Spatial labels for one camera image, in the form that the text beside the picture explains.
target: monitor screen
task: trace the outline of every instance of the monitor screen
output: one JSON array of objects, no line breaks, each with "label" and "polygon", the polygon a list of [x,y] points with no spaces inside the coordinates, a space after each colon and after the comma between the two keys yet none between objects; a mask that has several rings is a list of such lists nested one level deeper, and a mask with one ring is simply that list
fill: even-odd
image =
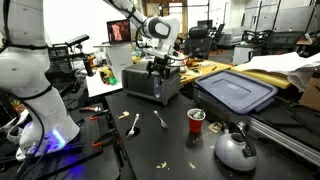
[{"label": "monitor screen", "polygon": [[211,29],[212,28],[212,19],[198,21],[198,26],[207,26],[209,29]]},{"label": "monitor screen", "polygon": [[118,20],[107,22],[110,43],[131,42],[130,21]]}]

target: kettle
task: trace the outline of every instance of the kettle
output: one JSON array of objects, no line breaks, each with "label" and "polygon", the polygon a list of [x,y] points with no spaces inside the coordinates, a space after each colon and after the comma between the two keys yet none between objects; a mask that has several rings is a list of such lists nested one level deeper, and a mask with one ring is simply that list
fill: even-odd
[{"label": "kettle", "polygon": [[232,169],[250,171],[257,166],[258,157],[254,144],[247,139],[244,127],[246,124],[230,122],[239,133],[229,133],[225,125],[225,133],[220,136],[215,144],[215,154],[219,160]]}]

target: red solo cup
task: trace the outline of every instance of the red solo cup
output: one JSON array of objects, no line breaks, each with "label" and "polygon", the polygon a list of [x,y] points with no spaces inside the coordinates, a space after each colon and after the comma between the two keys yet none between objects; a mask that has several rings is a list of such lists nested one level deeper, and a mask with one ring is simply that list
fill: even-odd
[{"label": "red solo cup", "polygon": [[203,115],[204,115],[203,118],[194,119],[192,117],[192,115],[198,111],[202,111],[202,110],[201,109],[190,109],[187,113],[188,117],[189,117],[190,132],[192,132],[192,133],[199,133],[201,131],[202,121],[206,117],[206,114],[203,112]]}]

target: cardboard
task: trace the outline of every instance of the cardboard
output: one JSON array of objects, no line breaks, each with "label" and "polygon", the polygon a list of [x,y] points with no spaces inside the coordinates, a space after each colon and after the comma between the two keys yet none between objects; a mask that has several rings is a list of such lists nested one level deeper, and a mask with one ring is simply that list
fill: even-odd
[{"label": "cardboard", "polygon": [[320,68],[313,73],[299,103],[320,112]]}]

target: fork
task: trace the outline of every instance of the fork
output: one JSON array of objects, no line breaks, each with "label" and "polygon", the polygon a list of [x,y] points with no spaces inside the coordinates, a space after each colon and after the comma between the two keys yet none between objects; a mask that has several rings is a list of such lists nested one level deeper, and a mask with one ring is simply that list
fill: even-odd
[{"label": "fork", "polygon": [[139,119],[139,114],[136,114],[136,118],[134,119],[134,122],[133,122],[133,125],[131,127],[131,130],[129,131],[129,133],[127,135],[128,139],[131,139],[132,136],[134,135],[134,126],[136,125],[136,122],[138,121],[138,119]]},{"label": "fork", "polygon": [[159,114],[158,114],[158,111],[153,111],[154,112],[154,114],[160,119],[160,121],[161,121],[161,126],[163,127],[163,128],[168,128],[169,126],[167,125],[167,123],[165,123],[163,120],[162,120],[162,118],[159,116]]}]

